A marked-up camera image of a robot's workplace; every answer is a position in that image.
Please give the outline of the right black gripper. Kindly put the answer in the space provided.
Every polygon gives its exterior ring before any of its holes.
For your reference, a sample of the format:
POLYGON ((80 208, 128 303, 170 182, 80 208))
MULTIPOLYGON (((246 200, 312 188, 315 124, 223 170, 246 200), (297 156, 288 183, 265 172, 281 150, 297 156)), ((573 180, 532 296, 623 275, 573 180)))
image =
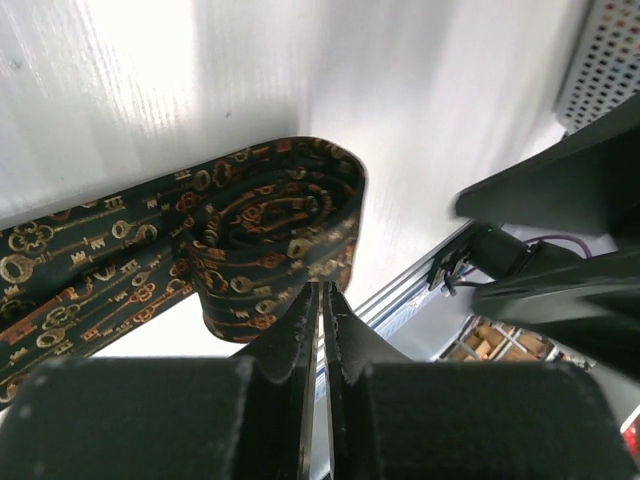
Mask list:
MULTIPOLYGON (((484 222, 637 235, 639 97, 464 189, 454 210, 484 222)), ((500 281, 476 288, 475 314, 542 334, 619 373, 637 373, 639 252, 589 257, 590 247, 575 236, 520 240, 495 225, 470 224, 436 250, 427 285, 454 295, 463 276, 479 271, 500 281)))

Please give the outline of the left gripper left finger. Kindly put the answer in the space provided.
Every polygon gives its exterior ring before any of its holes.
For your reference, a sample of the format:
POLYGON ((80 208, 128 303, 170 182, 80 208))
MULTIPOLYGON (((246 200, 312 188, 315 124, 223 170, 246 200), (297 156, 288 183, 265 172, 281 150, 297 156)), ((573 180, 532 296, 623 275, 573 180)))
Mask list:
POLYGON ((5 479, 305 479, 319 288, 228 358, 63 358, 1 426, 5 479))

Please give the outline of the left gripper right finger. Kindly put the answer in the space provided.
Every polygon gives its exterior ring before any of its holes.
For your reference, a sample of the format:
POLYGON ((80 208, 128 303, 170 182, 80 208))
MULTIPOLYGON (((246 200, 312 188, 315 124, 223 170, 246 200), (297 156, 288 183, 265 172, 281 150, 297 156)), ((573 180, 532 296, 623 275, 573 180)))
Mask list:
POLYGON ((418 362, 323 287, 336 479, 626 479, 597 383, 567 363, 418 362))

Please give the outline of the dark key-patterned tie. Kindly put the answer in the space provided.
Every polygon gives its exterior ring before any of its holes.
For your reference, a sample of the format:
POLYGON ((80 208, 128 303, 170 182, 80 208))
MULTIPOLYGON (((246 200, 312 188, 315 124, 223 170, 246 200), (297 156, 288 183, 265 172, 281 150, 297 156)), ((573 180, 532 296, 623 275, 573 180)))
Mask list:
POLYGON ((190 296, 248 343, 310 282, 346 287, 363 163, 327 140, 254 145, 1 234, 1 403, 42 362, 88 357, 190 296))

